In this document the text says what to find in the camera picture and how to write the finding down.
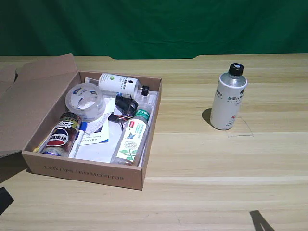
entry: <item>wood grain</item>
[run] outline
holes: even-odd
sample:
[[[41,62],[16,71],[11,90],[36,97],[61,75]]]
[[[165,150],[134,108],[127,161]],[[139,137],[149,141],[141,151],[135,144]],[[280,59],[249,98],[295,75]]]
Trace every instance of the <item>wood grain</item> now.
[[[42,57],[0,57],[0,68]],[[249,84],[234,127],[206,121],[218,77],[244,65]],[[39,176],[4,181],[15,200],[2,231],[308,230],[308,54],[203,55],[182,60],[76,57],[80,70],[161,77],[143,191]]]

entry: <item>cardboard box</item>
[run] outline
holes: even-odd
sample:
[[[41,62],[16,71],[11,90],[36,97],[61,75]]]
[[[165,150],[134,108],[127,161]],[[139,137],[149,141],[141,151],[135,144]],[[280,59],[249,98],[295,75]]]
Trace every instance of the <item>cardboard box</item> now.
[[[25,64],[15,83],[11,82],[2,91],[0,151],[13,153],[22,150],[23,158],[35,174],[141,190],[161,97],[159,78],[128,76],[138,78],[142,84],[158,92],[140,167],[32,152],[58,122],[61,114],[67,111],[64,103],[66,93],[74,85],[84,82],[85,77],[99,79],[100,75],[97,72],[78,71],[71,54]],[[6,81],[6,76],[1,75],[2,80]]]

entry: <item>black bottle cap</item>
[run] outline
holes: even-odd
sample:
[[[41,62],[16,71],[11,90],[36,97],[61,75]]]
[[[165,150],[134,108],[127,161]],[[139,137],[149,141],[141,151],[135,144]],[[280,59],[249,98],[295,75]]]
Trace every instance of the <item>black bottle cap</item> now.
[[[148,94],[149,94],[149,89],[150,89],[149,86],[143,85],[143,86],[142,86],[141,95],[148,96]]]
[[[243,74],[244,66],[238,63],[230,65],[229,74],[233,76],[241,76]]]

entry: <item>green curtain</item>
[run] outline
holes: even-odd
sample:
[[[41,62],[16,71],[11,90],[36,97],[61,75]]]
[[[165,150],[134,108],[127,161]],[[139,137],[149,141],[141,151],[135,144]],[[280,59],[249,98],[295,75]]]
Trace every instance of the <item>green curtain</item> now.
[[[308,0],[1,0],[0,55],[308,53]]]

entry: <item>bottle label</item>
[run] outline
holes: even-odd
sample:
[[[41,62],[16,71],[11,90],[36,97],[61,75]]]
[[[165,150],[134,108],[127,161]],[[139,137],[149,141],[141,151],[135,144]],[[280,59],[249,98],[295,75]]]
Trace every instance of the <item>bottle label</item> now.
[[[128,121],[123,140],[121,142],[118,158],[134,161],[141,140],[146,129],[146,123],[139,119],[131,119]]]
[[[146,121],[149,121],[150,113],[144,109],[138,109],[134,116],[140,116],[146,119]]]
[[[242,88],[231,88],[220,81],[218,82],[210,116],[211,124],[214,127],[226,130],[233,126],[245,87],[246,85]]]
[[[117,96],[131,98],[135,94],[137,82],[135,78],[104,73],[100,77],[99,87],[102,90],[116,92]]]

